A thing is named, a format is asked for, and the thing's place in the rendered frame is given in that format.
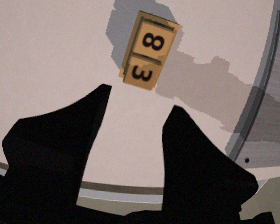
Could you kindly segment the tan cube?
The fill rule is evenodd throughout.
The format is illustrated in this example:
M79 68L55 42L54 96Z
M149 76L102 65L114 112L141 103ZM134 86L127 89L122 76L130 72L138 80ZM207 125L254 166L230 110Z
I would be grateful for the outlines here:
M131 52L123 82L151 91L161 69L161 61Z
M163 61L174 34L171 27L143 18L135 39L133 52Z

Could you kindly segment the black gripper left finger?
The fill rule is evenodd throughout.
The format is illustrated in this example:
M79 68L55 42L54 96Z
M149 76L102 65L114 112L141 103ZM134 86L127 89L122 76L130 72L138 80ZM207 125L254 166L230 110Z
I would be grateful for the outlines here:
M59 209L76 204L111 88L101 84L69 106L19 119L2 140L5 185Z

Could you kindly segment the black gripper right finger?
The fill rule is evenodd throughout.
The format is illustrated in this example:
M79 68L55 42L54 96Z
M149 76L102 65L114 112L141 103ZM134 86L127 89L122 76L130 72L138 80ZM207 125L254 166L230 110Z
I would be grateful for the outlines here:
M183 107L174 105L162 129L161 211L216 213L241 224L241 205L257 192L253 174L221 152Z

